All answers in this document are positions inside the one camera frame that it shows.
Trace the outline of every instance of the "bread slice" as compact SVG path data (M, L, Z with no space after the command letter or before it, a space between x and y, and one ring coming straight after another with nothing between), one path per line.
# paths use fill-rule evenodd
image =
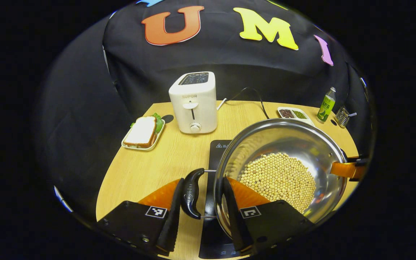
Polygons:
M124 140L124 144L137 146L138 148L149 148L155 142L156 128L156 117L139 117Z

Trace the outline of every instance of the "letter m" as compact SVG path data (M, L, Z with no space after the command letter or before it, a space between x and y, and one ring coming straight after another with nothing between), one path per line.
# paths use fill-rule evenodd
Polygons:
M236 7L234 11L240 13L243 20L244 31L240 33L241 38L261 41L263 37L256 30L258 28L270 43L274 41L278 33L277 43L280 46L294 50L298 49L290 31L290 23L276 17L273 17L268 23L255 11L246 8Z

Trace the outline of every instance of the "white tray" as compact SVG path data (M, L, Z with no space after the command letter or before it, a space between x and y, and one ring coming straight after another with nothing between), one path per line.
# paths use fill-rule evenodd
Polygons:
M292 114L293 114L293 116L295 117L295 118L287 118L288 120L298 120L298 121L302 121L302 122L305 122L305 123L307 123L307 124L309 124L309 125L312 125L312 126L316 126L316 125L314 125L314 122L309 118L309 116L307 116L307 114L304 112L304 111L302 111L301 109L299 109L299 108L294 108L294 107L278 107L277 108L277 112L279 113L279 116L280 117L282 117L282 118L285 118L285 117L283 117L282 116L282 114L280 113L280 110L282 110L282 109L288 109L288 110L290 110L291 112L292 112ZM306 119L301 119L301 118L298 118L296 115L295 115L295 113L293 112L293 110L296 110L296 111L299 111L299 112L301 112L305 117L306 117Z
M126 137L129 135L129 132L131 132L132 128L129 128L129 131L126 133L126 135L124 136L123 140L122 140L122 147L124 148L128 148L128 149L133 149L133 150L141 150L141 151L150 151L153 150L155 148L155 145L158 142L158 139L160 138L161 133L163 132L163 129L165 128L165 121L161 120L163 122L163 125L161 127L160 132L157 133L157 138L155 139L155 142L153 142L152 146L148 147L148 148L137 148L134 145L127 145L124 143L124 140L126 140Z

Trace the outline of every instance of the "foam letter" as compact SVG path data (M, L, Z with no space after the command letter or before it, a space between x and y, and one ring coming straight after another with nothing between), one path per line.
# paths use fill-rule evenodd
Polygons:
M188 6L178 10L184 14L185 28L183 30L167 33L165 30L165 18L170 12L158 13L142 20L145 25L145 35L148 43L155 46L165 46L172 43L180 43L197 35L200 31L200 11L203 6Z
M322 60L325 63L333 66L333 61L332 61L332 58L330 57L330 51L328 51L327 42L317 35L314 35L314 37L319 41L320 48L322 49Z
M244 31L240 33L240 37L261 41L263 37L256 31L256 28L258 28L270 43L274 41L278 33L279 39L277 39L277 43L280 46L298 50L298 46L294 42L292 32L290 31L290 23L276 17L273 17L268 23L255 11L245 8L236 7L234 11L240 13L243 20Z
M160 3L162 1L163 0L140 0L140 1L137 1L136 4L142 2L142 3L147 3L146 7L151 7L152 5L155 5L155 4Z

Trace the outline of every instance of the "metal basket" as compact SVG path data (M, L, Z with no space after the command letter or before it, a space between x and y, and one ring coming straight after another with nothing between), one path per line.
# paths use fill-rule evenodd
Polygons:
M348 111L344 106L340 107L337 114L335 115L335 119L341 128L346 127L348 121L350 120L350 117Z

